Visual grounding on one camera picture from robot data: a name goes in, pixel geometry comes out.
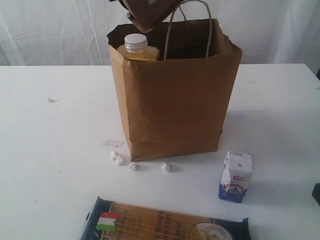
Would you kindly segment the brown paper bag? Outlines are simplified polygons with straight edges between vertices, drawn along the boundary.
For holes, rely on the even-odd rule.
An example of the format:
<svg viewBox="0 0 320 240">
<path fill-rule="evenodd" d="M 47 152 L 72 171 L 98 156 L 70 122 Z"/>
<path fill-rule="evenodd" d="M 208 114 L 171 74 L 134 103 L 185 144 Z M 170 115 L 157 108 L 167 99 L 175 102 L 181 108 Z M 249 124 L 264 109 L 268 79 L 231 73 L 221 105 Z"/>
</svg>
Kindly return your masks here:
<svg viewBox="0 0 320 240">
<path fill-rule="evenodd" d="M 125 59 L 125 36 L 143 33 L 130 21 L 108 35 L 122 127 L 133 161 L 218 149 L 242 58 L 217 19 L 165 22 L 143 33 L 158 61 Z"/>
</svg>

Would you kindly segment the yellow millet bottle white cap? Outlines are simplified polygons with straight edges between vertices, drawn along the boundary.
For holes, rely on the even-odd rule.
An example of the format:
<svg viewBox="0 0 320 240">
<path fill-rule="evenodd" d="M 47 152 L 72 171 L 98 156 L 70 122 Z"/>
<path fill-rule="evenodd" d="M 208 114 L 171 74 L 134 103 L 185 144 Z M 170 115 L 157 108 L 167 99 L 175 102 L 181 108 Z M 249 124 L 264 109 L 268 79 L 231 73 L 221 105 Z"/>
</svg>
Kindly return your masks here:
<svg viewBox="0 0 320 240">
<path fill-rule="evenodd" d="M 149 46 L 147 37 L 140 33 L 128 34 L 124 37 L 124 44 L 117 51 L 128 61 L 156 62 L 160 60 L 160 50 Z"/>
</svg>

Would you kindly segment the brown snack pouch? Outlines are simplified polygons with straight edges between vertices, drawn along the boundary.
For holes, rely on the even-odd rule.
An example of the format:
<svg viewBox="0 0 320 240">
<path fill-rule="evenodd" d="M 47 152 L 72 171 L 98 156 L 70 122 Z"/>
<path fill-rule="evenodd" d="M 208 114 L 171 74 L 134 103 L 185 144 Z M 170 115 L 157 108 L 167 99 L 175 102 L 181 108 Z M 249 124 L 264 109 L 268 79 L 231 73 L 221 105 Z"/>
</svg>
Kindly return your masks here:
<svg viewBox="0 0 320 240">
<path fill-rule="evenodd" d="M 165 20 L 182 0 L 119 0 L 126 10 L 126 17 L 142 33 L 150 32 Z"/>
</svg>

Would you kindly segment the small white blue milk carton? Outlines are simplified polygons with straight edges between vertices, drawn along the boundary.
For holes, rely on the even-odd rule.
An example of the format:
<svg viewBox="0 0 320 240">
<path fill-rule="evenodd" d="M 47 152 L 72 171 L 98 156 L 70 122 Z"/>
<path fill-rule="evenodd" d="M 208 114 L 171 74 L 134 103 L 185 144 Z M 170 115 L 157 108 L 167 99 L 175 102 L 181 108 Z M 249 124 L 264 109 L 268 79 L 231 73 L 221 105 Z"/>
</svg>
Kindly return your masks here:
<svg viewBox="0 0 320 240">
<path fill-rule="evenodd" d="M 254 173 L 253 156 L 244 152 L 228 151 L 219 178 L 218 197 L 241 203 Z"/>
</svg>

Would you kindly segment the spaghetti packet dark blue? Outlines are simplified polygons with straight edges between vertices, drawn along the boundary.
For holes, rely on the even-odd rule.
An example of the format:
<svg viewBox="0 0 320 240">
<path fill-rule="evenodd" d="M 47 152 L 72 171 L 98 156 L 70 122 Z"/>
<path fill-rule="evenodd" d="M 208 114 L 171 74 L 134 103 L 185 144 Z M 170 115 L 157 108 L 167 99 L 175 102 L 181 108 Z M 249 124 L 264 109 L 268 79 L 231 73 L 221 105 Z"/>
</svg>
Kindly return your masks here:
<svg viewBox="0 0 320 240">
<path fill-rule="evenodd" d="M 97 198 L 83 240 L 249 240 L 249 219 L 230 221 Z"/>
</svg>

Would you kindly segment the clear tape piece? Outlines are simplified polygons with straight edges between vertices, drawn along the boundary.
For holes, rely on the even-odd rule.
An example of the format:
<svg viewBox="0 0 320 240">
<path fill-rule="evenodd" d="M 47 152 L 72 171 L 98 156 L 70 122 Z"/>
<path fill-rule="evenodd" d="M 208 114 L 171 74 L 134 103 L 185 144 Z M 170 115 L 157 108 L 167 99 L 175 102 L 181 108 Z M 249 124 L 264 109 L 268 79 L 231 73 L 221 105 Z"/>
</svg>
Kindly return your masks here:
<svg viewBox="0 0 320 240">
<path fill-rule="evenodd" d="M 124 144 L 125 143 L 122 141 L 117 141 L 117 140 L 112 140 L 112 139 L 108 139 L 102 143 L 103 146 L 108 146 L 108 147 L 112 147 L 112 148 L 118 148 L 118 147 L 123 146 Z"/>
</svg>

